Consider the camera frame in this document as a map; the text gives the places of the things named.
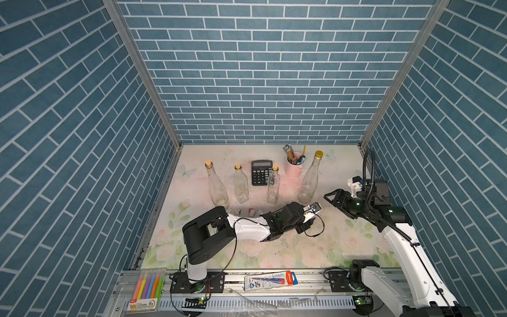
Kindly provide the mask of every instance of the brick wallpaper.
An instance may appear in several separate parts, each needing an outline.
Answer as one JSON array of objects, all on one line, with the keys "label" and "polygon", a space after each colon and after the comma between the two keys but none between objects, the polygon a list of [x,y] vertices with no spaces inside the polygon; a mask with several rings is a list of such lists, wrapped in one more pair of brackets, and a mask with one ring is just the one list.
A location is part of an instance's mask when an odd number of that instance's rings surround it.
[{"label": "brick wallpaper", "polygon": [[507,2],[451,0],[369,144],[445,283],[507,308]]},{"label": "brick wallpaper", "polygon": [[357,144],[433,0],[119,1],[184,143]]},{"label": "brick wallpaper", "polygon": [[173,152],[101,0],[0,2],[0,316],[95,316]]}]

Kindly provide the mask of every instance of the highlighter pack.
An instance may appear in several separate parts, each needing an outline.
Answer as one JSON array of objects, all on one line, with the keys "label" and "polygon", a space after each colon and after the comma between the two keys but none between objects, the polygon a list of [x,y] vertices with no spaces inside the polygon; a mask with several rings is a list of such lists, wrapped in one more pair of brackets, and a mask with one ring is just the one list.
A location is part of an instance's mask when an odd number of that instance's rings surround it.
[{"label": "highlighter pack", "polygon": [[127,312],[156,310],[164,277],[165,268],[141,270]]}]

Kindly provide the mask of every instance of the clear glass bottle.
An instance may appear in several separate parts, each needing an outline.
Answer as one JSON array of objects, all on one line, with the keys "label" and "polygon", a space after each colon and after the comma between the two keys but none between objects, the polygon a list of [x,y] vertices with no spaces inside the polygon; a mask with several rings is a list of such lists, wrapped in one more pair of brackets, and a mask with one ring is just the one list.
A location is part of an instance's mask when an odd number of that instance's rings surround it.
[{"label": "clear glass bottle", "polygon": [[241,168],[240,163],[234,165],[234,175],[232,175],[234,184],[234,193],[240,203],[244,203],[248,200],[248,180],[246,179],[245,173]]},{"label": "clear glass bottle", "polygon": [[306,172],[306,175],[303,178],[303,181],[301,182],[298,200],[302,203],[309,203],[315,193],[315,189],[317,189],[318,165],[320,164],[320,160],[323,155],[324,153],[322,151],[315,152],[312,166],[310,166],[308,172]]},{"label": "clear glass bottle", "polygon": [[268,199],[270,204],[276,204],[278,200],[278,189],[280,188],[280,175],[278,174],[278,164],[273,164],[268,178]]},{"label": "clear glass bottle", "polygon": [[208,171],[209,195],[211,196],[213,204],[215,204],[215,206],[223,206],[227,209],[229,207],[229,196],[227,196],[227,190],[224,184],[215,173],[212,161],[206,160],[204,166],[206,166],[206,170]]}]

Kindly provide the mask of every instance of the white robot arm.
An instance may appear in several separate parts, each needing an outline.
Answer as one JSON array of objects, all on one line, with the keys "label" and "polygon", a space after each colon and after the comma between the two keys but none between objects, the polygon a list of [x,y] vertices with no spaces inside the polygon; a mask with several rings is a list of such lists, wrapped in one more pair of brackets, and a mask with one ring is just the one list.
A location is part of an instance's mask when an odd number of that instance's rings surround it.
[{"label": "white robot arm", "polygon": [[[366,185],[358,186],[358,179]],[[361,217],[377,227],[392,247],[412,295],[390,280],[373,260],[352,261],[349,273],[351,285],[371,289],[395,316],[475,316],[469,307],[460,306],[445,286],[421,246],[405,209],[391,205],[387,182],[368,182],[355,177],[348,183],[350,192],[338,189],[324,198],[350,218]],[[373,189],[368,193],[366,190],[370,184],[373,184]],[[366,189],[357,192],[357,187]]]},{"label": "white robot arm", "polygon": [[183,226],[189,282],[194,284],[206,279],[207,261],[234,238],[272,241],[292,229],[302,233],[310,228],[320,210],[318,202],[306,207],[292,202],[275,212],[248,218],[229,215],[221,206],[213,208]]}]

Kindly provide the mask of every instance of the floral tablecloth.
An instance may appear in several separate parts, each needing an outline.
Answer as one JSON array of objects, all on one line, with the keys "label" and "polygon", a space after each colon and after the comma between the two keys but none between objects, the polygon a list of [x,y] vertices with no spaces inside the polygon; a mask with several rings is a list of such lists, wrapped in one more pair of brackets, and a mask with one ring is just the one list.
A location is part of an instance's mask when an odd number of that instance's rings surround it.
[{"label": "floral tablecloth", "polygon": [[[303,152],[302,146],[296,146],[294,150]],[[373,259],[381,267],[399,267],[389,244],[376,228],[364,219],[347,218],[323,199],[324,194],[337,188],[346,189],[348,178],[362,174],[362,157],[357,146],[307,146],[305,154],[308,159],[303,164],[301,177],[290,179],[284,176],[286,156],[282,146],[187,145],[183,147],[142,268],[177,269],[180,259],[187,252],[183,243],[183,225],[214,207],[208,193],[204,160],[209,158],[213,161],[217,175],[228,190],[231,205],[228,212],[244,216],[249,208],[253,208],[255,216],[258,216],[297,201],[299,185],[317,150],[322,150],[324,157],[312,202],[317,201],[322,206],[319,214],[325,222],[324,233],[311,238],[292,230],[271,242],[240,240],[229,268],[347,267],[353,259]],[[266,203],[266,186],[251,185],[250,164],[259,159],[272,160],[280,165],[280,190],[275,206]],[[243,204],[236,200],[232,187],[235,162],[242,164],[248,177],[250,198]],[[316,219],[307,232],[312,235],[321,229],[320,220]],[[224,268],[233,249],[234,241],[208,262],[208,268]]]}]

